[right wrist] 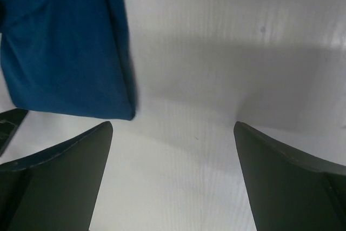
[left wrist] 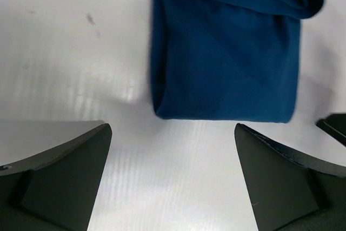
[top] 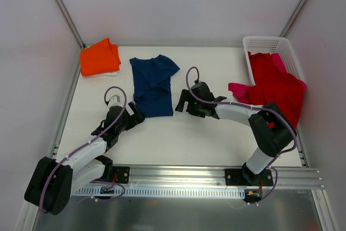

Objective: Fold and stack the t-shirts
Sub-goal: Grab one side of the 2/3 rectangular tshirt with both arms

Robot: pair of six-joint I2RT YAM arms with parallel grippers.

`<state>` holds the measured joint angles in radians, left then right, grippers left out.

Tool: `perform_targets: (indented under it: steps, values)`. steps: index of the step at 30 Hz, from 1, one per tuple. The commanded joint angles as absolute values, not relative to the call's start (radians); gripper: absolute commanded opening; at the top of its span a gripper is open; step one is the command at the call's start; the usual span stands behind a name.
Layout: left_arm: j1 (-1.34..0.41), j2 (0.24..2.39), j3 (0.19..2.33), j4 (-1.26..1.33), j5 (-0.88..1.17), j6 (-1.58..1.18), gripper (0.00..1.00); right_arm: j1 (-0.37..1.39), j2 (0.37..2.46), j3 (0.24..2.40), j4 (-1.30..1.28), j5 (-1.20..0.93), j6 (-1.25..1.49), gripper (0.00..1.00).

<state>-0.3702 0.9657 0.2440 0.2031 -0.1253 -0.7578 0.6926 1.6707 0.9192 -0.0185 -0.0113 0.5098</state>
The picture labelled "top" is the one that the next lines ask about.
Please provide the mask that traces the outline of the navy blue printed t-shirt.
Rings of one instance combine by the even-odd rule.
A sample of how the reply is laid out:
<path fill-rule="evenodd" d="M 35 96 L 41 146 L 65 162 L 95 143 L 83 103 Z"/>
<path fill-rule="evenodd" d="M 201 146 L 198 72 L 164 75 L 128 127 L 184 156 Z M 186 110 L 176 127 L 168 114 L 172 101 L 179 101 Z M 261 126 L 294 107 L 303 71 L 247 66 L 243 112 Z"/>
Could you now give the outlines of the navy blue printed t-shirt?
<path fill-rule="evenodd" d="M 164 55 L 148 60 L 134 57 L 130 64 L 138 109 L 147 118 L 172 116 L 171 77 L 179 71 L 179 66 Z"/>

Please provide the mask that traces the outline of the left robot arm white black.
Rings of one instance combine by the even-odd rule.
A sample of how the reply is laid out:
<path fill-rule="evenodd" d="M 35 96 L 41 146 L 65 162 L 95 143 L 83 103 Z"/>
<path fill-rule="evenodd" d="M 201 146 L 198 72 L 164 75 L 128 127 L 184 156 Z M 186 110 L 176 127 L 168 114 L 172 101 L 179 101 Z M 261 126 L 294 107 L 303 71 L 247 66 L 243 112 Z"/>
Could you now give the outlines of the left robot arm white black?
<path fill-rule="evenodd" d="M 57 215 L 71 195 L 89 182 L 111 180 L 113 161 L 105 153 L 118 142 L 122 132 L 143 123 L 145 114 L 134 102 L 128 104 L 132 114 L 117 102 L 107 105 L 106 118 L 91 133 L 91 140 L 56 159 L 45 156 L 38 161 L 24 193 L 26 202 Z"/>

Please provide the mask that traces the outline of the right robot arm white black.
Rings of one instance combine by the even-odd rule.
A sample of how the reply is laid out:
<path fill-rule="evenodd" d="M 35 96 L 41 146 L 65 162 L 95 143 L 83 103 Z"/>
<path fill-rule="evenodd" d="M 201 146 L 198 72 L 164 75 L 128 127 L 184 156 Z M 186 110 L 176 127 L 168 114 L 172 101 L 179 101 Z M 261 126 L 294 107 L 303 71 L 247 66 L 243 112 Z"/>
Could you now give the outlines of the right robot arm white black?
<path fill-rule="evenodd" d="M 205 82 L 183 89 L 176 111 L 217 120 L 231 120 L 250 127 L 257 148 L 240 169 L 226 169 L 227 185 L 257 186 L 267 176 L 267 168 L 283 153 L 290 143 L 297 143 L 294 127 L 274 103 L 249 105 L 232 102 L 224 96 L 214 96 Z"/>

